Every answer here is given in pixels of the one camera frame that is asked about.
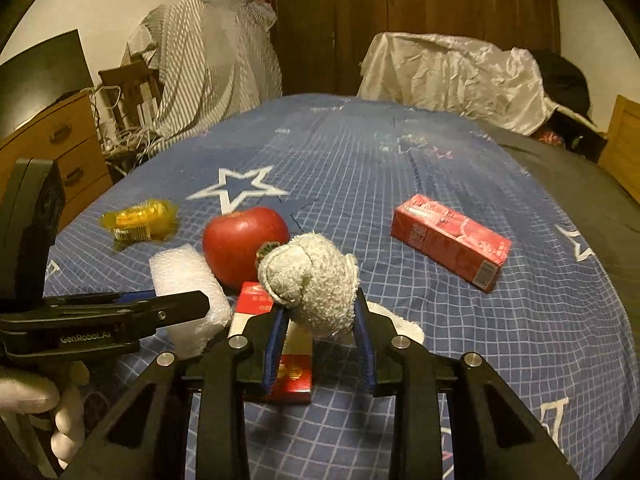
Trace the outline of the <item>white gloved hand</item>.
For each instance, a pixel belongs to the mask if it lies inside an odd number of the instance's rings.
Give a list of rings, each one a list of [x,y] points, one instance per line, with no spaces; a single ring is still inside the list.
[[[80,388],[90,373],[81,361],[47,362],[40,373],[1,367],[1,419],[21,434],[18,416],[50,412],[52,454],[65,469],[85,443],[84,401]]]

